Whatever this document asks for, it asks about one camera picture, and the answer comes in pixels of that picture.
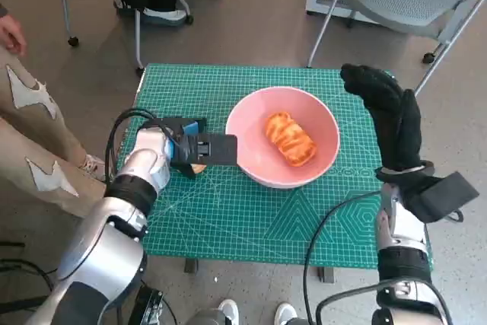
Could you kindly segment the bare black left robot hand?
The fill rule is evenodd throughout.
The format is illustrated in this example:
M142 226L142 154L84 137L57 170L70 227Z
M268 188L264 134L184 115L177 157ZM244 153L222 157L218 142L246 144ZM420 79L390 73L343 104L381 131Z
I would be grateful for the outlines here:
M180 160L180 143L184 136L198 135L206 128L206 118L184 118L182 116L167 116L162 119L165 130L170 134L170 166L178 170L184 177L195 180L196 175L206 168L201 164L190 164Z

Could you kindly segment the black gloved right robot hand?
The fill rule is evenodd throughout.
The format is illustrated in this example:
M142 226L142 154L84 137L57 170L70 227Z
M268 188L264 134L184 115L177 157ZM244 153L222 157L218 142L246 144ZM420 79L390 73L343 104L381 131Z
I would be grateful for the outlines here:
M382 166L394 171L420 167L421 113L414 91L366 65L344 64L340 77L345 90L359 96L372 117Z

